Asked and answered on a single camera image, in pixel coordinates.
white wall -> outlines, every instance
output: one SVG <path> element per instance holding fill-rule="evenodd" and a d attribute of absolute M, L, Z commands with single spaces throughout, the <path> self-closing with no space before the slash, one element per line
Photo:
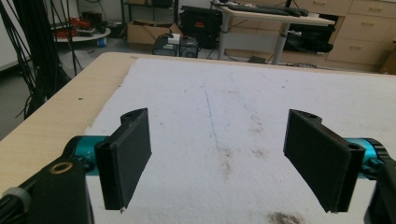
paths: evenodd
<path fill-rule="evenodd" d="M 4 4 L 4 7 L 8 11 L 9 17 L 16 21 L 15 17 L 13 17 L 10 8 L 8 7 L 8 3 L 5 0 L 1 0 Z M 6 27 L 3 24 L 3 19 L 0 17 L 0 71 L 3 71 L 15 64 L 17 64 L 17 53 L 15 52 L 14 47 L 12 47 L 11 41 L 9 40 Z"/>

drawer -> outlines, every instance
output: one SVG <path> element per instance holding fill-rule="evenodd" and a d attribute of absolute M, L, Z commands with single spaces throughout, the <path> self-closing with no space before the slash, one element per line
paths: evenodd
<path fill-rule="evenodd" d="M 393 25 L 393 19 L 372 16 L 348 15 L 337 38 L 381 42 Z"/>
<path fill-rule="evenodd" d="M 310 12 L 345 16 L 352 0 L 299 0 L 297 4 Z"/>
<path fill-rule="evenodd" d="M 386 50 L 383 44 L 337 38 L 327 59 L 338 62 L 380 65 L 384 63 L 388 55 L 389 50 Z"/>
<path fill-rule="evenodd" d="M 396 19 L 396 3 L 368 0 L 353 1 L 349 13 Z"/>

shelf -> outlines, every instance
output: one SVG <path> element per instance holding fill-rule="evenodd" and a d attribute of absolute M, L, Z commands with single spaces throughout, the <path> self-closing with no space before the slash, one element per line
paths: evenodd
<path fill-rule="evenodd" d="M 95 40 L 95 39 L 106 37 L 109 34 L 110 34 L 110 29 L 106 28 L 106 31 L 103 34 L 95 33 L 93 36 L 74 36 L 73 42 Z M 68 39 L 67 38 L 57 38 L 56 41 L 59 43 L 65 43 L 65 42 L 68 42 Z"/>
<path fill-rule="evenodd" d="M 121 15 L 122 15 L 122 22 L 124 24 L 128 23 L 129 21 L 132 21 L 132 7 L 152 7 L 153 8 L 153 20 L 155 21 L 155 11 L 154 8 L 172 8 L 174 10 L 174 23 L 178 24 L 178 0 L 174 0 L 174 4 L 172 7 L 155 7 L 152 4 L 145 4 L 145 5 L 139 5 L 139 4 L 131 4 L 124 2 L 124 0 L 120 0 L 120 5 L 121 5 Z M 129 21 L 125 21 L 125 12 L 124 12 L 124 7 L 128 7 L 128 15 L 129 15 Z"/>

cardboard box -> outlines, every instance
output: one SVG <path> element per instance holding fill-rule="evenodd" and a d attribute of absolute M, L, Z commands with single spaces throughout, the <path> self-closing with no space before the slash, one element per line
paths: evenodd
<path fill-rule="evenodd" d="M 127 0 L 129 4 L 145 5 L 146 0 Z"/>
<path fill-rule="evenodd" d="M 131 21 L 128 24 L 128 43 L 154 44 L 160 35 L 180 34 L 177 25 L 169 22 L 157 21 Z"/>

stain on paper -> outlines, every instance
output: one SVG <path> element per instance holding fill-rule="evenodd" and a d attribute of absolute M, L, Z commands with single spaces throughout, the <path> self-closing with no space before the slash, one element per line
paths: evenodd
<path fill-rule="evenodd" d="M 267 217 L 271 224 L 305 224 L 304 219 L 301 217 L 287 215 L 280 212 L 274 212 L 269 214 Z"/>

